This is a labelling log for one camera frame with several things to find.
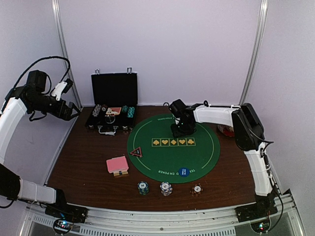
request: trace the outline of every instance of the table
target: table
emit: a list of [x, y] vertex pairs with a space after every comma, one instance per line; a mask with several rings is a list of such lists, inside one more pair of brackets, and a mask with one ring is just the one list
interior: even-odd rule
[[[163, 196], [159, 182], [141, 174], [127, 157], [129, 134], [119, 131], [116, 136], [104, 136], [84, 127], [93, 108], [85, 107], [76, 121], [52, 171], [48, 186], [60, 188], [67, 201], [88, 207], [134, 211], [195, 210], [252, 203], [254, 181], [249, 163], [234, 139], [221, 134], [214, 124], [209, 126], [218, 136], [221, 150], [217, 165], [199, 180], [173, 184], [173, 193]], [[136, 123], [158, 114], [167, 114], [163, 106], [138, 107]], [[126, 155], [129, 176], [114, 178], [107, 172], [106, 160]], [[146, 181], [150, 192], [138, 193], [137, 183]], [[200, 197], [189, 193], [200, 183]]]

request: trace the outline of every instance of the vertical metal post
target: vertical metal post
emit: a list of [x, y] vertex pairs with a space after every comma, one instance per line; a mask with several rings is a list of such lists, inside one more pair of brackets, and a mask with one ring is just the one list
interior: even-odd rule
[[264, 30], [265, 30], [266, 19], [267, 19], [267, 10], [268, 10], [268, 0], [261, 0], [260, 13], [259, 13], [259, 17], [258, 17], [258, 24], [257, 24], [257, 31], [256, 31], [256, 38], [255, 38], [254, 47], [252, 50], [252, 58], [251, 58], [250, 66], [249, 66], [249, 69], [247, 72], [247, 77], [246, 77], [244, 89], [243, 89], [241, 100], [240, 100], [240, 105], [242, 105], [245, 102], [245, 99], [246, 99], [248, 91], [249, 91], [249, 87], [251, 85], [255, 66], [257, 63], [259, 48], [261, 45]]
[[[59, 9], [59, 0], [52, 0], [52, 5], [53, 5], [53, 13], [54, 13], [54, 18], [55, 18], [57, 32], [58, 32], [59, 41], [60, 41], [61, 52], [62, 52], [63, 57], [69, 58], [68, 53], [67, 53], [67, 49], [66, 49], [66, 46], [65, 46], [65, 39], [64, 39], [64, 34], [63, 34], [63, 26], [62, 26], [62, 22], [61, 22], [60, 9]], [[68, 76], [69, 76], [70, 80], [73, 81], [73, 86], [72, 86], [71, 90], [73, 92], [75, 101], [77, 103], [76, 105], [79, 108], [82, 108], [82, 104], [81, 104], [81, 101], [80, 101], [80, 97], [79, 97], [78, 90], [77, 90], [76, 85], [75, 85], [75, 81], [74, 81], [71, 69], [69, 70]]]

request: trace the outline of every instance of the pink card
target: pink card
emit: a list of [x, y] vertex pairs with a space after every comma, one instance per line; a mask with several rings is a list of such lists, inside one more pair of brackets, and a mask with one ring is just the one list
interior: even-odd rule
[[125, 156], [115, 157], [106, 161], [107, 170], [109, 173], [126, 171], [129, 169]]

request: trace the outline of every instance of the green poker mat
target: green poker mat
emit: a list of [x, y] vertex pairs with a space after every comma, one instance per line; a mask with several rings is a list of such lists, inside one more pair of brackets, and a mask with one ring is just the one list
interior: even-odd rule
[[[171, 114], [148, 118], [137, 124], [128, 138], [127, 149], [133, 165], [154, 180], [169, 183], [186, 183], [208, 174], [220, 155], [220, 143], [214, 131], [196, 124], [196, 132], [174, 139]], [[141, 147], [142, 157], [130, 153]], [[180, 168], [188, 168], [189, 175], [179, 175]]]

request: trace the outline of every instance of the case lid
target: case lid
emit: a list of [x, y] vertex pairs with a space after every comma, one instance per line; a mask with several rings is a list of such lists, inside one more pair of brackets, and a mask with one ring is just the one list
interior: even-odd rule
[[94, 103], [107, 106], [138, 104], [137, 73], [94, 74]]

